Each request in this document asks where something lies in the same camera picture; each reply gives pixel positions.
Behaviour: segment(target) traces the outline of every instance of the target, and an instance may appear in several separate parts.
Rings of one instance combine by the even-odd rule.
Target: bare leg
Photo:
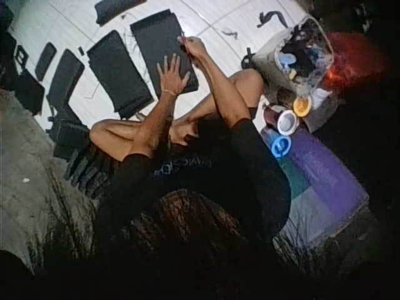
[[[264,82],[257,71],[248,69],[231,76],[249,108],[256,108],[263,93]],[[197,121],[208,114],[216,114],[212,94],[201,101],[191,112],[175,120],[170,128],[171,142],[186,145],[184,138],[196,135]],[[140,122],[104,120],[95,124],[90,132],[91,141],[118,161],[123,161],[131,149],[132,141]]]

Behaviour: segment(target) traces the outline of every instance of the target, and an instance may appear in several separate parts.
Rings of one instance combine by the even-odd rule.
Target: man
[[[290,188],[252,123],[263,80],[255,70],[228,79],[200,39],[178,39],[204,73],[211,94],[172,122],[189,74],[180,77],[180,57],[174,55],[170,63],[165,57],[164,67],[157,65],[161,97],[142,123],[107,120],[93,127],[92,142],[122,161],[97,223],[119,230],[161,198],[194,192],[244,228],[264,230],[271,238],[288,218]],[[168,132],[172,147],[165,149]]]

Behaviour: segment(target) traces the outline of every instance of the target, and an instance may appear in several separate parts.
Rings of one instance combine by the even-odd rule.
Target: clothes
[[[263,223],[268,236],[278,233],[289,215],[289,183],[251,120],[240,120],[227,139],[213,140],[205,127],[199,124],[201,139],[162,164],[142,154],[126,157],[99,215],[118,228],[167,193],[187,189],[241,223]]]

